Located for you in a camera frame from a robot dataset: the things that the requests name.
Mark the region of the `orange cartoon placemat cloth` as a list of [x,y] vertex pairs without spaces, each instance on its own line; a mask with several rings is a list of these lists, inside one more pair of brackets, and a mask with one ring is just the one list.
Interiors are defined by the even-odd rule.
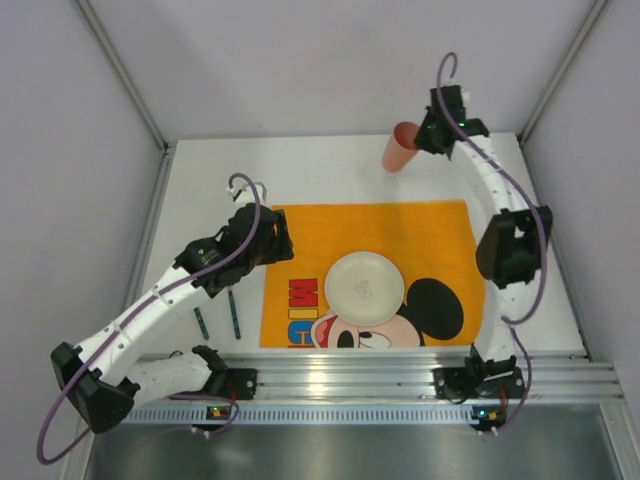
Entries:
[[[461,201],[285,205],[294,257],[266,269],[263,348],[462,346],[480,330],[484,281]],[[369,332],[330,313],[330,267],[360,251],[380,254],[405,284],[398,315]]]

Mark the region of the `cream round plate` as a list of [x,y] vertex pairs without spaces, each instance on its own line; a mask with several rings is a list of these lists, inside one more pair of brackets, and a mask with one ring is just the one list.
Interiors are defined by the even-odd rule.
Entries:
[[377,326],[396,314],[403,303],[401,272],[386,257],[368,251],[337,260],[324,280],[329,308],[356,326]]

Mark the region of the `pink plastic cup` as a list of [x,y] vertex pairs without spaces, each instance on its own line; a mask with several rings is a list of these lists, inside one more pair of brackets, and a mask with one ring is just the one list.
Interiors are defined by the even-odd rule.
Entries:
[[408,121],[394,127],[382,156],[382,167],[387,172],[399,172],[417,155],[414,140],[418,130],[417,124]]

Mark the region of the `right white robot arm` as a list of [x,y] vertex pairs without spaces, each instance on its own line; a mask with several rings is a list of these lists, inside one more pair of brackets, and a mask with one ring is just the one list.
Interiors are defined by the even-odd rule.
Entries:
[[473,190],[485,226],[475,262],[485,281],[479,332],[461,367],[435,371],[436,395],[461,404],[479,398],[518,398],[526,391],[516,354],[516,328],[541,303],[553,214],[537,206],[501,165],[484,123],[466,115],[458,85],[431,90],[414,139],[417,149],[446,156]]

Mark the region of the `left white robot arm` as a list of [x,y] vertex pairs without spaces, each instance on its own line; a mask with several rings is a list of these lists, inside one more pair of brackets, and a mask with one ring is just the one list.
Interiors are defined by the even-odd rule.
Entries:
[[149,402],[223,390],[227,366],[198,345],[164,360],[145,354],[179,320],[262,265],[293,259],[284,211],[249,203],[212,237],[190,242],[159,281],[94,336],[51,354],[59,387],[95,434],[107,432]]

